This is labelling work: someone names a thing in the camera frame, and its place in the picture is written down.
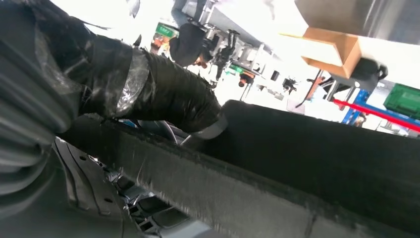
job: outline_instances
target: cardboard box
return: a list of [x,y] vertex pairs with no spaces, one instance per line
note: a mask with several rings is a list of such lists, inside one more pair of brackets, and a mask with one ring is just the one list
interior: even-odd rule
[[294,47],[311,66],[350,78],[362,52],[355,35],[309,27],[303,36],[295,38]]

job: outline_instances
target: red bar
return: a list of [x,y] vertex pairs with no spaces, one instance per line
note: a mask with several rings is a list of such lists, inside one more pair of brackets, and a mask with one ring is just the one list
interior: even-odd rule
[[365,108],[363,106],[359,106],[359,105],[356,105],[356,104],[351,104],[351,103],[340,101],[340,100],[337,100],[337,99],[333,99],[333,103],[338,104],[338,105],[348,106],[348,107],[350,107],[354,110],[357,110],[359,112],[362,112],[362,113],[373,114],[373,115],[378,116],[380,118],[386,119],[386,120],[388,120],[392,123],[395,123],[395,124],[398,124],[400,126],[407,127],[409,129],[420,132],[420,126],[408,123],[406,121],[400,120],[400,119],[395,118],[395,117],[391,117],[390,115],[386,115],[386,114],[383,114],[381,112],[377,112],[377,111],[374,111],[372,109]]

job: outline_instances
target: person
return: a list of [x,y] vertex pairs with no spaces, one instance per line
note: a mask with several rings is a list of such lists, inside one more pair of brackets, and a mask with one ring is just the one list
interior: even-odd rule
[[206,33],[194,24],[182,25],[178,37],[169,41],[169,52],[175,63],[181,67],[198,65],[207,68],[207,62],[213,57],[204,46],[205,36]]
[[[175,20],[178,27],[181,27],[184,24],[188,23],[188,18],[185,13],[182,12],[182,9],[187,4],[187,0],[175,0],[175,3],[172,7],[172,17]],[[201,15],[203,14],[204,7],[206,5],[206,0],[197,0],[196,12],[194,14],[193,20],[196,23],[200,23]]]
[[240,75],[240,79],[239,79],[239,87],[243,88],[245,87],[245,84],[253,84],[254,83],[254,78],[249,76],[248,74],[245,73],[241,73]]
[[214,65],[217,65],[216,81],[219,81],[222,73],[229,62],[231,56],[235,52],[235,45],[239,33],[229,30],[227,46],[217,53]]

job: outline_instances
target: green storage bin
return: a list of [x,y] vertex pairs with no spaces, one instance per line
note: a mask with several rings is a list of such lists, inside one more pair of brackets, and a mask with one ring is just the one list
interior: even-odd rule
[[391,111],[420,119],[420,90],[402,84],[395,84],[385,100],[384,106]]

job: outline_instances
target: green sign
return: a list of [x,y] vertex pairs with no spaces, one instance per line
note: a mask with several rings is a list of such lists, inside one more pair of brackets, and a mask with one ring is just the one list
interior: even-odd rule
[[169,27],[166,27],[162,24],[158,24],[157,28],[156,28],[156,32],[158,32],[159,34],[162,34],[164,36],[167,36],[169,38],[172,38],[175,35],[175,32],[170,29]]
[[239,66],[236,66],[236,65],[233,65],[233,64],[231,64],[229,68],[233,69],[234,71],[236,71],[238,73],[243,73],[244,72],[243,68],[241,68]]

